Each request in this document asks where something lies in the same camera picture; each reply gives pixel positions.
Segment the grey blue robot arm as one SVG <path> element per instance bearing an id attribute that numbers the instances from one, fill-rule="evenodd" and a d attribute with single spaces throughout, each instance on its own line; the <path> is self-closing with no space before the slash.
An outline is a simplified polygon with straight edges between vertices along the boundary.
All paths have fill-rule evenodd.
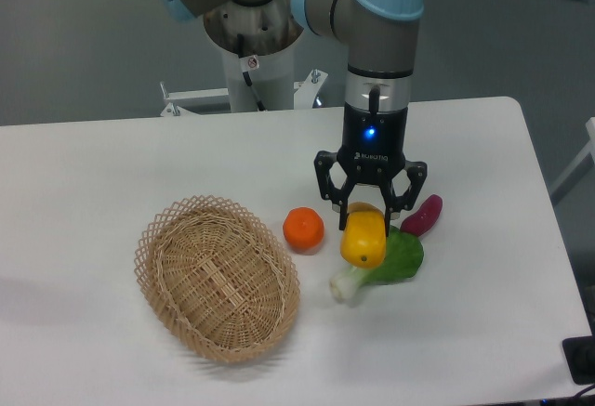
<path id="1" fill-rule="evenodd" d="M 342 143 L 314 166 L 341 221 L 354 187 L 380 190 L 390 223 L 414 206 L 427 176 L 403 153 L 424 0 L 162 0 L 177 20 L 202 19 L 222 53 L 233 111 L 294 106 L 293 48 L 303 33 L 348 49 Z"/>

